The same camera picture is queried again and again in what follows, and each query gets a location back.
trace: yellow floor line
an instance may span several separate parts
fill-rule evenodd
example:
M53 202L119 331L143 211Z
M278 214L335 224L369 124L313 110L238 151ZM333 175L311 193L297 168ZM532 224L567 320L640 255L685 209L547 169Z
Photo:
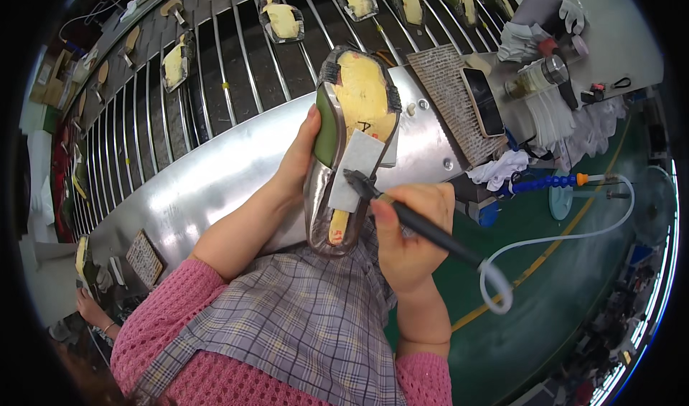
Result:
M615 165L615 162L617 161L617 157L619 156L619 151L622 149L622 143L624 143L624 139L627 136L627 130L629 129L629 124L631 123L632 119L629 118L627 119L627 126L624 128L624 133L622 134L622 139L619 141L619 144L617 145L617 149L615 151L615 154L613 155L613 158L610 160L610 163L608 164L608 168L605 171L605 174L608 174L612 169L613 166ZM603 187L602 185L603 181L600 182L598 186L596 186L595 192L600 191L600 189ZM586 203L583 205L579 213L577 213L577 216L574 216L574 219L567 225L567 227L562 231L560 236L566 236L569 235L572 230L574 229L575 226L581 221L581 218L583 218L584 214L589 211L589 208L593 204L593 197L591 196L588 200L586 200ZM538 267L540 267L546 259L555 252L555 250L560 246L560 243L562 243L562 240L557 240L553 241L550 246L546 249L545 252L538 258L536 258L536 261L531 264L529 268L527 268L523 273L521 273L521 276L519 276L514 282L512 282L512 289L516 288L517 286L521 285L523 281L526 281L527 278L531 274L533 274ZM496 303L497 301L500 300L500 295L496 295L493 297L493 302ZM469 312L468 314L462 316L459 321L455 322L452 324L452 332L455 332L462 328L464 325L470 323L474 319L478 318L479 316L483 315L486 311L488 310L488 306L485 304L480 305L479 307L476 307L474 310Z

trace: white tube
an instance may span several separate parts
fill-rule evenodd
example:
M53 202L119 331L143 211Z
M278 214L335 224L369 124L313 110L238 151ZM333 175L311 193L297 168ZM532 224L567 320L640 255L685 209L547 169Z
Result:
M603 174L597 174L595 176L589 176L589 180L601 180L604 177ZM498 315L504 315L507 313L510 308L512 307L512 287L509 285L507 282L507 279L505 279L504 274L498 269L497 267L494 267L492 265L493 261L501 255L504 252L507 252L510 249L514 249L515 247L521 247L521 246L526 246L526 245L535 245L536 243L546 243L548 241L555 241L555 240L571 240L573 238L587 238L587 237L594 237L600 234L605 234L607 232L612 231L613 229L616 229L620 225L622 225L632 214L632 210L634 209L634 188L632 187L632 183L625 177L618 175L619 180L623 181L625 185L629 188L629 193L630 193L630 204L629 204L629 209L625 213L625 215L617 221L615 224L605 228L601 229L600 231L596 232L587 232L585 234L571 234L568 236L554 236L554 237L544 237L544 238L534 238L532 240L524 240L524 241L518 241L516 243L512 243L511 245L504 246L500 249L498 249L494 254L492 254L487 260L483 261L481 265L478 267L478 273L479 273L479 288L481 290L481 297L483 298L483 301L486 303L486 306L495 314ZM495 290L501 295L501 300L498 303L494 303L493 300L491 299L491 296L488 295L488 290L486 289L486 278L488 278L488 281L492 284L492 286L495 288Z

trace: glass jar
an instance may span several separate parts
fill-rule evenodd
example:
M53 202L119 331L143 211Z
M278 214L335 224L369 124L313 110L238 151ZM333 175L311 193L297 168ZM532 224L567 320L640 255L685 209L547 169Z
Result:
M579 35L573 35L572 38L559 43L559 45L568 66L583 57L589 56L589 48Z
M553 85L569 80L569 72L559 56L548 56L521 69L517 76L505 81L505 91L512 99L530 97Z

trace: orange nozzle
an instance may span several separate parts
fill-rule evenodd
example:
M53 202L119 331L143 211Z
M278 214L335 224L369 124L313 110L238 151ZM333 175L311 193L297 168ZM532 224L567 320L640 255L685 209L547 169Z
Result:
M580 172L577 173L577 186L586 185L588 182L589 182L589 175L588 174L582 174Z

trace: person's arm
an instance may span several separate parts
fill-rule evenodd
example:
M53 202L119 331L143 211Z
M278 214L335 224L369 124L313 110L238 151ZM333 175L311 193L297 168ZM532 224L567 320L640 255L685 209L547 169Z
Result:
M203 233L189 259L203 261L231 281L256 257L285 215L303 199L320 113L311 107L275 176L237 210Z
M397 355L433 352L447 358L452 334L447 307L428 276L417 290L397 294Z
M451 184L398 186L386 194L452 231L455 193ZM371 210L380 269L398 299L397 357L431 352L446 359L452 334L450 318L431 274L448 252L418 235L403 237L400 220L390 204L374 200Z
M100 328L112 340L117 338L120 326L110 319L84 288L76 290L76 310L86 322Z

